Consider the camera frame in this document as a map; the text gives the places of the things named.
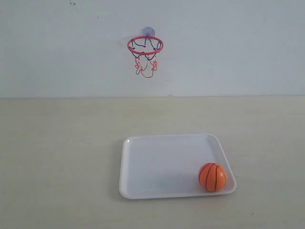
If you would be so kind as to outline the clear suction cup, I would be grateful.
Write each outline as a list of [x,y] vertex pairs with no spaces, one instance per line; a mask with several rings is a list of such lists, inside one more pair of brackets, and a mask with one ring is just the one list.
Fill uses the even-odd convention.
[[144,27],[141,31],[141,35],[146,37],[154,37],[155,30],[152,27]]

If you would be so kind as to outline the small orange basketball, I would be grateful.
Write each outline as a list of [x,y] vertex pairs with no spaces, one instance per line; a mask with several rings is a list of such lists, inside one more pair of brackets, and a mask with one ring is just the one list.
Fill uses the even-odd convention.
[[225,169],[217,163],[206,163],[198,172],[198,181],[207,192],[219,192],[227,182]]

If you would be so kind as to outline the white plastic tray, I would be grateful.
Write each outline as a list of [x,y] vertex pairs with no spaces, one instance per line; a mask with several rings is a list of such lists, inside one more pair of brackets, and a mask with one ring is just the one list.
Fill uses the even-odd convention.
[[[217,163],[226,184],[208,192],[199,183],[200,168]],[[219,139],[212,134],[132,136],[123,142],[119,192],[127,199],[184,198],[231,194],[236,180]]]

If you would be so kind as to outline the red mini basketball hoop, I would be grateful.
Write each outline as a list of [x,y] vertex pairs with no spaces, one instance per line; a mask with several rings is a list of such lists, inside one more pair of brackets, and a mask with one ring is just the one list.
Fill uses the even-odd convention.
[[127,48],[135,61],[135,73],[152,78],[158,69],[157,55],[164,49],[164,42],[154,36],[137,36],[130,39]]

